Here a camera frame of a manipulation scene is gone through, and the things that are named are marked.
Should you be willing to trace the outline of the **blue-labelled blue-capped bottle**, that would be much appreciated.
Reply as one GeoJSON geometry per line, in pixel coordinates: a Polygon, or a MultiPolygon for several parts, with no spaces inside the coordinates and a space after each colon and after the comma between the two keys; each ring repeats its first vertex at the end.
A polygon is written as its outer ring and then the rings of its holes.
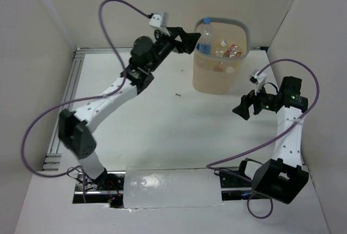
{"type": "Polygon", "coordinates": [[[201,30],[201,37],[198,41],[197,49],[205,55],[211,55],[212,42],[213,42],[213,33],[212,33],[212,27],[211,27],[211,19],[204,18],[202,30],[201,30]]]}

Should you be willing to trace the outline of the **clear bottle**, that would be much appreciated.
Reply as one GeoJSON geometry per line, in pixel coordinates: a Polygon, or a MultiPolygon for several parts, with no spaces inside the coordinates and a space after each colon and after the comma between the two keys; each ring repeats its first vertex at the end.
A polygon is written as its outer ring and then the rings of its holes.
{"type": "Polygon", "coordinates": [[[214,56],[222,57],[228,49],[228,42],[226,40],[223,40],[215,47],[214,56]]]}

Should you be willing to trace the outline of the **small red-capped bottle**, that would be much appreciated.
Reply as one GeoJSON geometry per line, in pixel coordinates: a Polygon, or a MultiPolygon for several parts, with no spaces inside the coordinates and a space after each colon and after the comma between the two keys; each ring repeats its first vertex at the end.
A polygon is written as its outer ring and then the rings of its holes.
{"type": "Polygon", "coordinates": [[[242,49],[236,45],[232,44],[222,55],[222,57],[225,58],[238,58],[242,54],[242,49]]]}

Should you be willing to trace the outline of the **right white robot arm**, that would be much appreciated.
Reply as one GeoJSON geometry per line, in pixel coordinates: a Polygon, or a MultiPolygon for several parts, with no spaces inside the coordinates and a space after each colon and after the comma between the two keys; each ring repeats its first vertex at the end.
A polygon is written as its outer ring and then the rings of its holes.
{"type": "Polygon", "coordinates": [[[309,180],[301,162],[301,132],[303,120],[299,117],[307,111],[308,99],[300,95],[301,79],[286,76],[277,94],[267,93],[261,88],[258,93],[249,92],[233,109],[233,113],[245,120],[250,118],[249,108],[254,114],[262,110],[273,111],[277,115],[277,134],[270,160],[261,164],[252,159],[241,161],[237,172],[237,182],[249,186],[253,191],[269,198],[289,204],[299,194],[309,180]]]}

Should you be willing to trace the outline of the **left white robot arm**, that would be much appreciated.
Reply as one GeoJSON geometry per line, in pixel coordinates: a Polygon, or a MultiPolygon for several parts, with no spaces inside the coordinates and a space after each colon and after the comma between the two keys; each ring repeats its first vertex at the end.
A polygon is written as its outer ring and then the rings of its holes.
{"type": "Polygon", "coordinates": [[[167,33],[156,29],[154,41],[147,36],[137,38],[130,52],[129,64],[119,78],[96,99],[74,111],[63,109],[60,112],[59,139],[77,157],[93,189],[101,190],[111,180],[96,154],[94,131],[116,109],[149,86],[154,79],[153,72],[172,51],[191,54],[200,37],[198,32],[169,27],[167,33]]]}

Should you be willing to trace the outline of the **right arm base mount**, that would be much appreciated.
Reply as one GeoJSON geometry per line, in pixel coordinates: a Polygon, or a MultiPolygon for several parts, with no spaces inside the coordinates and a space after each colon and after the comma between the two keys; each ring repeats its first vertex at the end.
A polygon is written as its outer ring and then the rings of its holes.
{"type": "Polygon", "coordinates": [[[242,160],[239,167],[223,167],[222,169],[233,174],[214,171],[219,177],[222,201],[247,200],[252,194],[251,180],[255,171],[263,163],[251,158],[242,160]]]}

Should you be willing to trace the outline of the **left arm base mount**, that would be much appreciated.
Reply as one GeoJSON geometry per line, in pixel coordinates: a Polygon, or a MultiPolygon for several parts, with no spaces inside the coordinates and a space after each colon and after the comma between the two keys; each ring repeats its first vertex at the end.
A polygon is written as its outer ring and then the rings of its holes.
{"type": "Polygon", "coordinates": [[[124,208],[125,171],[108,171],[106,181],[100,184],[92,182],[91,178],[83,178],[82,170],[70,173],[74,180],[73,204],[108,204],[110,208],[124,208]]]}

